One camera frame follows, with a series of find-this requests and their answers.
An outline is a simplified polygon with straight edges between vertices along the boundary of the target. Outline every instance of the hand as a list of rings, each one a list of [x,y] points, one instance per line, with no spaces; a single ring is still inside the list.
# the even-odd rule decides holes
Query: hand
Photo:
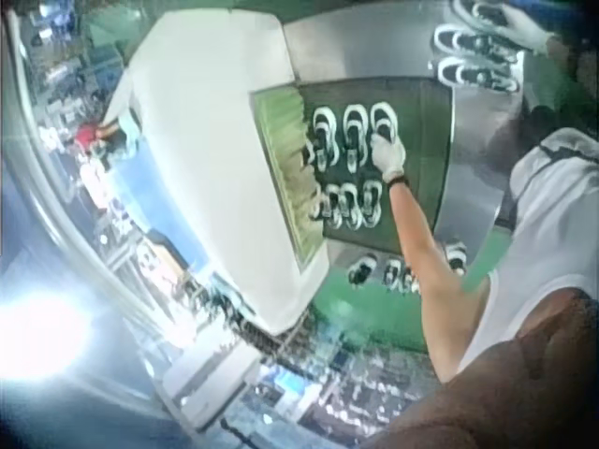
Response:
[[[373,134],[371,147],[373,148],[374,166],[381,170],[384,182],[390,182],[393,178],[403,174],[405,148],[399,136],[395,137],[391,143],[386,138]]]
[[[541,28],[528,14],[515,7],[502,5],[507,28],[516,34],[513,39],[517,44],[538,53],[547,54],[547,42],[553,36]]]

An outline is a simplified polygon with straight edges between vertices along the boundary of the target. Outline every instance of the white tank top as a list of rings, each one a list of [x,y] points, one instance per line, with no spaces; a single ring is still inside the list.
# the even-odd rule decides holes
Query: white tank top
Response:
[[[576,129],[553,133],[516,164],[510,189],[516,230],[489,274],[489,299],[459,371],[512,340],[550,293],[572,287],[599,297],[599,143]]]

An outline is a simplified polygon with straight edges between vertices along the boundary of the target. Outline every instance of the green conveyor belt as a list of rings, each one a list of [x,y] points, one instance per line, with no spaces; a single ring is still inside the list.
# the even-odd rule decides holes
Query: green conveyor belt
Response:
[[[451,91],[433,80],[367,79],[310,84],[299,87],[305,103],[305,120],[312,122],[314,110],[330,107],[337,117],[337,141],[343,147],[343,112],[347,105],[370,107],[387,101],[397,112],[399,132],[407,150],[406,174],[429,225],[434,226],[445,185],[449,139],[451,133]],[[360,187],[368,179],[380,180],[378,170],[369,162],[352,175],[344,159],[317,180],[341,185],[353,182]],[[334,230],[325,226],[325,236],[373,248],[399,253],[400,245],[389,207],[388,194],[381,199],[383,215],[377,227],[352,231],[343,225]]]

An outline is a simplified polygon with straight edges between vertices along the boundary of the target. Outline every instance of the wristband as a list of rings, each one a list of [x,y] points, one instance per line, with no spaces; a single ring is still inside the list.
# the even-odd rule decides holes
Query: wristband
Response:
[[[387,189],[391,190],[391,187],[393,187],[395,184],[405,184],[407,187],[410,187],[410,182],[405,177],[405,175],[396,176],[391,181],[389,181],[387,183]]]

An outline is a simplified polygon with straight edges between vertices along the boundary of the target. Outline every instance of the gloved hand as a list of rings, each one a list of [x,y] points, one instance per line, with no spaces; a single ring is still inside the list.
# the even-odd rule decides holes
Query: gloved hand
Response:
[[[399,136],[391,143],[386,138],[373,134],[371,147],[374,166],[381,170],[384,182],[390,182],[403,174],[405,148]]]
[[[547,54],[547,42],[554,36],[541,28],[524,11],[509,5],[502,5],[507,27],[515,33],[513,40],[522,47],[541,54]]]

